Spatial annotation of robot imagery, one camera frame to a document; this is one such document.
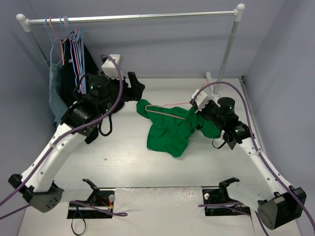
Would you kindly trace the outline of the green t shirt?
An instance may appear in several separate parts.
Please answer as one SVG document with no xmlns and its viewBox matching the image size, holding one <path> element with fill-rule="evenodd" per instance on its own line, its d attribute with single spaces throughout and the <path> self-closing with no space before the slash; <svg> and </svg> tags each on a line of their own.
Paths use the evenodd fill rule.
<svg viewBox="0 0 315 236">
<path fill-rule="evenodd" d="M 165 108 L 153 106 L 149 101 L 141 99 L 136 104 L 137 113 L 152 122 L 147 136 L 149 150 L 166 152 L 179 158 L 189 145 L 189 138 L 195 131 L 200 131 L 206 138 L 220 136 L 216 126 L 198 116 L 194 108 Z"/>
</svg>

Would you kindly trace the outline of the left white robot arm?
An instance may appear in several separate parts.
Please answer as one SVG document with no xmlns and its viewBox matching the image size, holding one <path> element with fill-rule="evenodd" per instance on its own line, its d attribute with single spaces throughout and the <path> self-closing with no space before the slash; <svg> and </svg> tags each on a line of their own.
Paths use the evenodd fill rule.
<svg viewBox="0 0 315 236">
<path fill-rule="evenodd" d="M 12 174 L 8 182 L 15 192 L 40 212 L 52 210 L 62 201 L 64 190 L 54 178 L 72 152 L 82 143 L 93 142 L 101 133 L 105 117 L 120 110 L 126 102 L 139 101 L 145 89 L 134 72 L 114 80 L 105 74 L 87 75 L 88 90 L 77 97 L 62 116 L 55 134 L 39 157 L 21 174 Z"/>
</svg>

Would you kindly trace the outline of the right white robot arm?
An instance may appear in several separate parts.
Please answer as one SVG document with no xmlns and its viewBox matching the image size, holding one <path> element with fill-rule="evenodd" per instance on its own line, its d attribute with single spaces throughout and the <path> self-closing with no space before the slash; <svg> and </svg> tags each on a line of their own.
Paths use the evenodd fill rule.
<svg viewBox="0 0 315 236">
<path fill-rule="evenodd" d="M 301 187 L 295 188 L 276 170 L 258 146 L 250 122 L 242 123 L 234 112 L 235 100 L 222 97 L 218 101 L 206 97 L 192 102 L 196 114 L 212 122 L 221 138 L 253 172 L 261 190 L 254 191 L 236 177 L 219 183 L 218 197 L 228 203 L 239 201 L 255 210 L 262 223 L 274 230 L 302 215 L 307 198 Z"/>
</svg>

